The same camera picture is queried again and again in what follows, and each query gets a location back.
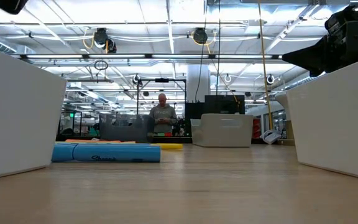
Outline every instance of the red object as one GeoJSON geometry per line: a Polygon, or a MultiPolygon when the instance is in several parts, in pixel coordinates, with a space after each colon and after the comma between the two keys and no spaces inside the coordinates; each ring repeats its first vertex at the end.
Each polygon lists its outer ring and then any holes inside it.
{"type": "Polygon", "coordinates": [[[262,135],[260,131],[260,119],[254,118],[254,125],[252,128],[252,138],[259,138],[262,135]]]}

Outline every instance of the yellow pole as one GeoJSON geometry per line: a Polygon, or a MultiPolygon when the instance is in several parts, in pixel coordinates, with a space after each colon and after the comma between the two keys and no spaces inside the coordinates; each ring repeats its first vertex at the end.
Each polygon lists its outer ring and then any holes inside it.
{"type": "Polygon", "coordinates": [[[264,32],[263,32],[263,28],[262,28],[262,12],[260,10],[260,3],[261,2],[262,2],[262,0],[258,0],[260,41],[262,43],[262,60],[263,60],[263,63],[264,63],[265,93],[266,93],[267,108],[268,108],[268,124],[269,124],[269,129],[272,130],[273,129],[273,120],[272,120],[272,111],[270,109],[269,92],[267,91],[267,74],[266,74],[266,62],[265,62],[264,32]]]}

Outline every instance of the white box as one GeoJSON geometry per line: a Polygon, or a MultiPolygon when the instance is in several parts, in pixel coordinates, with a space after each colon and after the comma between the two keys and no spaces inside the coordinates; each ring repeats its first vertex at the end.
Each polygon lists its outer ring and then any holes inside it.
{"type": "Polygon", "coordinates": [[[299,162],[358,176],[358,62],[287,98],[299,162]]]}
{"type": "Polygon", "coordinates": [[[0,52],[0,176],[50,164],[65,83],[0,52]]]}
{"type": "Polygon", "coordinates": [[[191,119],[193,144],[203,147],[250,147],[254,116],[203,114],[191,119]]]}

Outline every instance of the gray shirt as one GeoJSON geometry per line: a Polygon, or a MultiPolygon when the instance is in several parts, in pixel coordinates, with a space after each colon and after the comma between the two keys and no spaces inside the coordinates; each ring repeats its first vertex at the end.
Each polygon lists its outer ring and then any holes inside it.
{"type": "Polygon", "coordinates": [[[177,122],[177,114],[175,109],[169,104],[166,104],[164,107],[157,105],[152,108],[150,111],[150,116],[155,120],[154,132],[155,133],[170,133],[172,132],[172,125],[177,122]],[[159,119],[168,118],[170,120],[169,124],[159,124],[159,119]]]}

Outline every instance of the ceiling beam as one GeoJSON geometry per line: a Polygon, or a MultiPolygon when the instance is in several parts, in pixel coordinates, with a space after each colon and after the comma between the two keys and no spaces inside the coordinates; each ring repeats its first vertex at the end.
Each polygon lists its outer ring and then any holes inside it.
{"type": "Polygon", "coordinates": [[[23,8],[23,11],[27,12],[28,14],[30,14],[35,20],[38,21],[39,25],[44,28],[46,31],[48,31],[50,34],[52,34],[54,37],[56,37],[64,46],[68,47],[69,49],[71,49],[73,52],[76,52],[76,50],[74,50],[70,44],[68,42],[66,42],[65,40],[63,40],[62,38],[59,37],[59,35],[57,35],[54,31],[52,31],[47,25],[45,25],[37,16],[35,16],[34,14],[32,14],[26,7],[23,8]]]}
{"type": "MultiPolygon", "coordinates": [[[[166,26],[166,22],[90,22],[90,23],[71,23],[71,22],[64,22],[62,23],[44,23],[48,27],[90,27],[91,29],[97,28],[97,27],[109,27],[109,26],[166,26]]],[[[32,22],[18,22],[18,23],[12,23],[12,22],[0,22],[0,27],[20,27],[20,26],[26,26],[26,27],[38,27],[40,24],[32,23],[32,22]]],[[[204,26],[204,22],[171,22],[171,25],[173,26],[204,26]]],[[[218,26],[218,22],[207,22],[207,26],[218,26]]],[[[246,26],[243,22],[222,22],[221,26],[246,26]]]]}

